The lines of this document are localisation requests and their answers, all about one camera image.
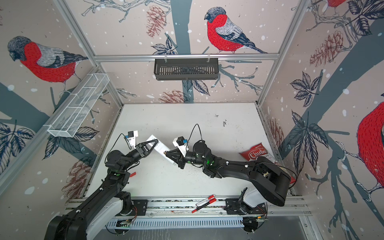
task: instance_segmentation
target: bird head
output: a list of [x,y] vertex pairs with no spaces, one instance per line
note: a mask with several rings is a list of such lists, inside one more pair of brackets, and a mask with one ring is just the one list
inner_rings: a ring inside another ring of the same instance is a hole
[[207,11],[207,14],[204,17],[204,20],[208,20],[209,23],[212,23],[214,19],[221,15],[221,14],[227,14],[222,7],[214,7]]
[[29,38],[26,38],[24,36],[17,36],[14,37],[11,41],[9,41],[8,51],[12,60],[16,61],[17,59],[20,59],[21,61],[26,61],[24,47],[25,45],[31,42],[32,41]]

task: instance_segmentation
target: gray floor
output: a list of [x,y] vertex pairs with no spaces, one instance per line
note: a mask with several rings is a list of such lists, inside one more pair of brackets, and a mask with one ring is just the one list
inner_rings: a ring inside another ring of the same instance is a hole
[[242,228],[184,228],[162,230],[132,230],[114,235],[101,230],[95,240],[306,240],[299,217],[269,217],[255,234]]

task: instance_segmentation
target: wire basket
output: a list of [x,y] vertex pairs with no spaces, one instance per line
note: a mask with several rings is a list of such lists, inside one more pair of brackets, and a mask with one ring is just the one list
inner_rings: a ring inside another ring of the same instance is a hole
[[89,76],[84,86],[74,94],[68,106],[49,127],[48,132],[54,137],[73,137],[109,83],[107,74],[94,73]]
[[156,79],[163,80],[216,80],[218,78],[217,58],[156,59]]

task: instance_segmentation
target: red bird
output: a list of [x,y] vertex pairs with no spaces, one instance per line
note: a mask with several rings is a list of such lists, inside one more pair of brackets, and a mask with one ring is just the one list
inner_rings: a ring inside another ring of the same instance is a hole
[[63,51],[60,48],[46,47],[32,42],[29,38],[17,36],[8,43],[8,51],[12,60],[20,59],[20,62],[26,66],[38,78],[52,83],[65,81],[72,75],[75,75],[75,68],[82,61],[88,59],[79,54],[73,54]]
[[266,53],[258,49],[227,16],[224,8],[213,7],[208,10],[204,20],[208,20],[208,39],[218,48],[218,52],[231,51],[235,53],[241,48],[251,48],[259,53]]
[[384,102],[380,103],[371,113],[369,113],[359,124],[358,128],[358,146],[359,154],[352,154],[345,151],[344,145],[341,145],[345,155],[351,155],[360,159],[372,175],[376,178],[377,184],[371,190],[367,190],[361,183],[357,182],[368,194],[367,202],[371,202],[373,191],[384,188]]

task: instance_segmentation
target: black basket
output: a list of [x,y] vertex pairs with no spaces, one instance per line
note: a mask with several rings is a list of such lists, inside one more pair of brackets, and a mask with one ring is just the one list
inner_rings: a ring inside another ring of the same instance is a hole
[[218,59],[179,58],[155,60],[155,76],[163,80],[216,80],[218,78]]

